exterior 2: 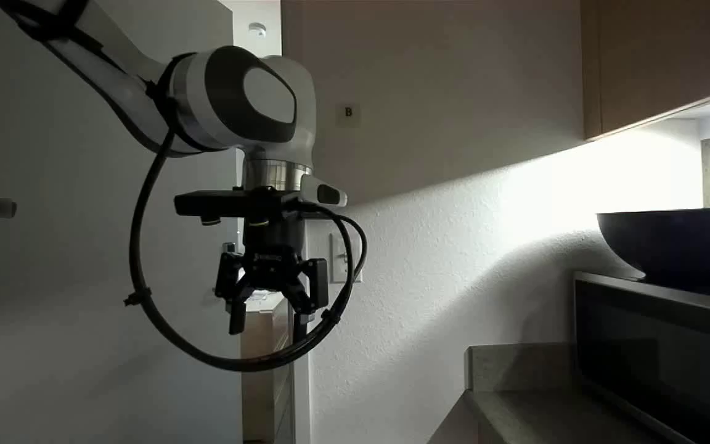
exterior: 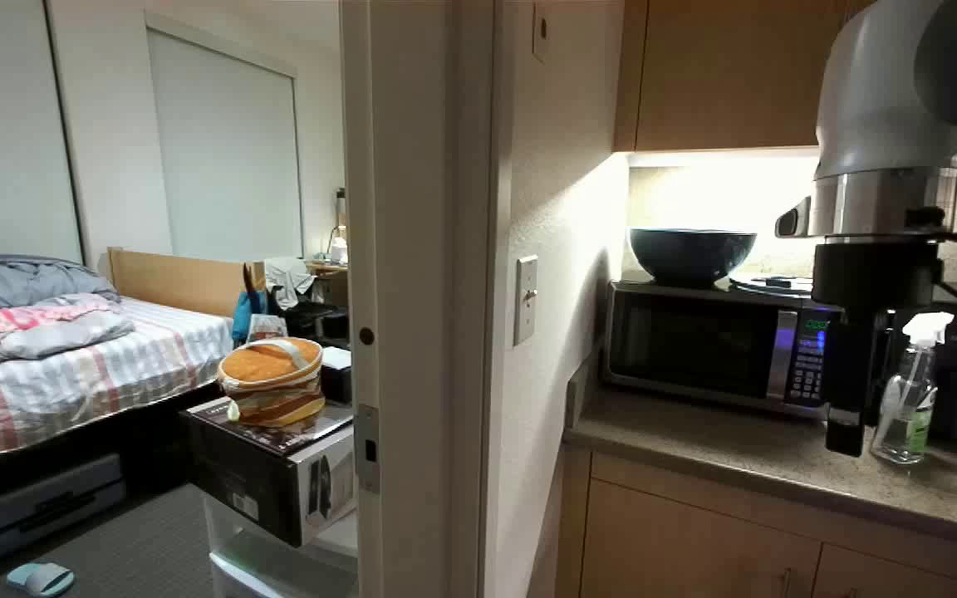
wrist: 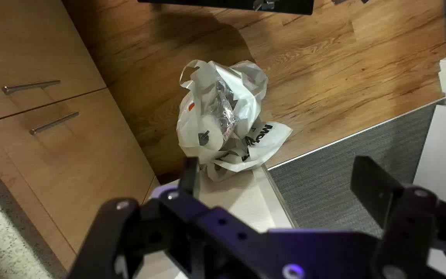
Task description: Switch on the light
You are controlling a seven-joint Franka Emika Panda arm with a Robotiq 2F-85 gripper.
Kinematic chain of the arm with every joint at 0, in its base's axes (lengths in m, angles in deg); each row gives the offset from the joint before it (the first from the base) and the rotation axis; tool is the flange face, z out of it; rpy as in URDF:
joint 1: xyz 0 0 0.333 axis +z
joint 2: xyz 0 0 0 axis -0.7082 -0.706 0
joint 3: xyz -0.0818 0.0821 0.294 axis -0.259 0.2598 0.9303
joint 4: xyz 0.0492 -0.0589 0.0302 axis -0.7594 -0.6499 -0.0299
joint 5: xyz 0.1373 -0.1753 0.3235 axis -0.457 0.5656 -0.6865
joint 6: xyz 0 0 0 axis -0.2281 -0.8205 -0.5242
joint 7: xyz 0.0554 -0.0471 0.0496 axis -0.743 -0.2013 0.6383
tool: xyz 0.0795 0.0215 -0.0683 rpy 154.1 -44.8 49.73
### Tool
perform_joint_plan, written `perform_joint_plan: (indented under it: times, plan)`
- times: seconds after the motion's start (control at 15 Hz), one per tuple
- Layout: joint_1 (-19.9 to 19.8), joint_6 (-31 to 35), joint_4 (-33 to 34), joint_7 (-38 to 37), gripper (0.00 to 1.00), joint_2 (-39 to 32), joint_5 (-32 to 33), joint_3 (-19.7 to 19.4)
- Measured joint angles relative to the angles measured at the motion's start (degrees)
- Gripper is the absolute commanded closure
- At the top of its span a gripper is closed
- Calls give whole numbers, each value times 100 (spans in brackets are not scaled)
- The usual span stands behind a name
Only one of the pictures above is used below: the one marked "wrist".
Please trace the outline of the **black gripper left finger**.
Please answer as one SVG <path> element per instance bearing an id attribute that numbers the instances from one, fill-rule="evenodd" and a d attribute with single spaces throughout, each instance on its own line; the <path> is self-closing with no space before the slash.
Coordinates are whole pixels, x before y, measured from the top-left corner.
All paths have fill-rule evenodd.
<path id="1" fill-rule="evenodd" d="M 178 188 L 191 196 L 195 193 L 195 188 L 198 186 L 198 172 L 199 165 L 196 158 L 187 158 L 185 160 L 185 169 L 179 179 Z"/>

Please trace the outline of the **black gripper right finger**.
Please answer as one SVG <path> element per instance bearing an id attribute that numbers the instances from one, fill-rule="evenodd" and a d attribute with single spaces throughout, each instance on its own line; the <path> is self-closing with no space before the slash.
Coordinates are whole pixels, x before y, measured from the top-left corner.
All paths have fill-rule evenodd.
<path id="1" fill-rule="evenodd" d="M 349 189 L 377 227 L 384 228 L 393 205 L 402 196 L 402 185 L 370 157 L 356 157 Z"/>

